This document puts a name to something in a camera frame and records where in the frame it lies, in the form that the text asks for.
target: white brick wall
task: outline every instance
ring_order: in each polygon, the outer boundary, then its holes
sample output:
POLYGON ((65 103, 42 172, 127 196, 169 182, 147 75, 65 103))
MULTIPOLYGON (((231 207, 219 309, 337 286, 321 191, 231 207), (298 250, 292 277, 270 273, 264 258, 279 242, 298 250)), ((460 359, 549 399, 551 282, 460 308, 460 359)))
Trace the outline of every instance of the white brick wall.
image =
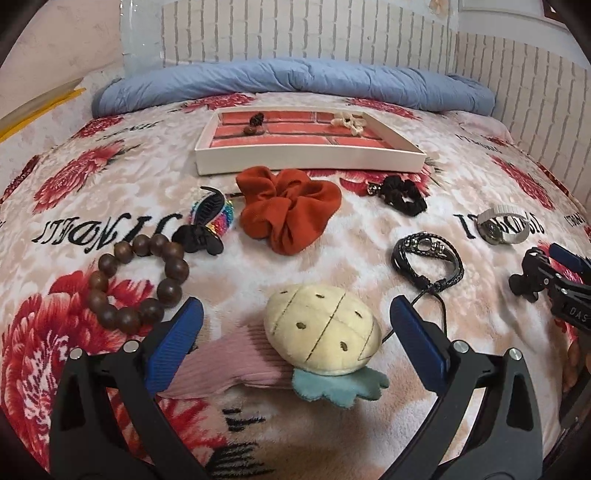
POLYGON ((311 57, 445 73, 456 33, 382 0, 180 0, 163 7, 164 65, 311 57))
POLYGON ((541 48, 460 33, 456 73, 496 92, 493 116, 591 211, 589 72, 541 48))

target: rainbow sequin hair clip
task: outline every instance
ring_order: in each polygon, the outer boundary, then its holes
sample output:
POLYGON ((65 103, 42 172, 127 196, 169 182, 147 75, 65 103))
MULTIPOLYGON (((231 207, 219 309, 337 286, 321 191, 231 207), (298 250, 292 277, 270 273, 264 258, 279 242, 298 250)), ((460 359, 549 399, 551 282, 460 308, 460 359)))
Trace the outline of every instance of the rainbow sequin hair clip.
POLYGON ((223 252, 222 236, 234 220, 234 205, 222 192, 201 187, 209 193, 191 207, 189 224, 181 225, 172 236, 187 253, 206 250, 210 255, 223 252))

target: pink knit fabric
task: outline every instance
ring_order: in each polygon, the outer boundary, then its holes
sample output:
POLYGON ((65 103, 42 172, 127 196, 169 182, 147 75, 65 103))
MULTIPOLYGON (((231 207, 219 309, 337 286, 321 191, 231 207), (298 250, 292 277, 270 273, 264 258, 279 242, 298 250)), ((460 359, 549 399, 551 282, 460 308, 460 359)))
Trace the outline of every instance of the pink knit fabric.
POLYGON ((203 398, 233 385, 291 388, 293 367, 267 341, 260 325, 243 325, 185 357, 164 398, 203 398))

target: bed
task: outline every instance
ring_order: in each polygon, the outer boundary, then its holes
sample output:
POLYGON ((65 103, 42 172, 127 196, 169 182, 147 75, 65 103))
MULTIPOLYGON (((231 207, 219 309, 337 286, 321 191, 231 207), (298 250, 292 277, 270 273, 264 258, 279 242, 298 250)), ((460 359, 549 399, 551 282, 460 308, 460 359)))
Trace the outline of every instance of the bed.
MULTIPOLYGON (((556 242, 586 252, 586 222, 576 205, 517 147, 471 134, 448 116, 315 93, 234 93, 96 119, 63 145, 34 157, 2 198, 0 404, 36 460, 48 467, 51 404, 69 350, 108 352, 127 339, 102 329, 86 306, 87 278, 98 256, 138 233, 170 237, 187 221, 201 186, 238 191, 232 174, 199 177, 193 152, 213 111, 237 105, 371 113, 427 154, 423 169, 403 178, 417 183, 428 209, 408 218, 368 196, 367 182, 379 183, 388 172, 309 170, 311 178, 339 185, 343 198, 324 234, 302 253, 277 255, 234 221, 220 256, 186 256, 191 274, 183 294, 199 298, 206 311, 198 344, 261 322, 269 296, 294 283, 326 283, 357 294, 386 331, 392 298, 417 293, 392 270, 393 245, 414 232, 436 233, 455 246, 466 271, 443 293, 450 339, 463 339, 479 352, 502 355, 511 347, 523 352, 548 453, 560 434, 561 372, 572 332, 555 322, 544 296, 529 303, 515 297, 507 281, 521 272, 521 259, 533 246, 547 249, 556 242), (523 244, 492 247, 478 235, 475 215, 500 203, 530 213, 531 235, 523 244)), ((239 215, 243 204, 240 198, 233 202, 239 215)), ((444 271, 428 261, 416 265, 433 277, 444 271)), ((154 258, 124 266, 109 289, 112 301, 133 306, 152 296, 162 274, 154 258)), ((439 324, 437 302, 424 299, 417 310, 439 324)), ((358 401, 351 410, 308 403, 290 390, 241 386, 198 400, 162 398, 159 405, 216 478, 268 473, 288 480, 370 480, 403 450, 435 400, 395 337, 370 366, 386 373, 391 386, 379 401, 358 401)), ((145 457, 119 397, 111 396, 132 452, 145 457)), ((475 394, 448 458, 461 450, 480 398, 475 394)))

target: braided leather bracelet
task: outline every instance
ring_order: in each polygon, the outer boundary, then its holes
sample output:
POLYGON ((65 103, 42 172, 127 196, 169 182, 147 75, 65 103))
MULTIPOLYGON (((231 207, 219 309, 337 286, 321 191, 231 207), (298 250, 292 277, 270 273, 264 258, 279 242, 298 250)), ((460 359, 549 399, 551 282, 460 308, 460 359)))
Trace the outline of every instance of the braided leather bracelet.
MULTIPOLYGON (((447 316, 443 299, 439 294, 458 283, 464 277, 462 259, 453 245, 442 236, 420 232, 400 239, 392 251, 391 263, 394 269, 410 280, 419 290, 419 295, 411 302, 414 305, 426 293, 433 295, 441 304, 443 311, 443 333, 447 335, 447 316), (441 280, 431 282, 426 276, 418 275, 407 259, 407 254, 421 255, 427 258, 439 258, 453 264, 453 273, 441 280)), ((390 332, 384 342, 392 335, 390 332)))

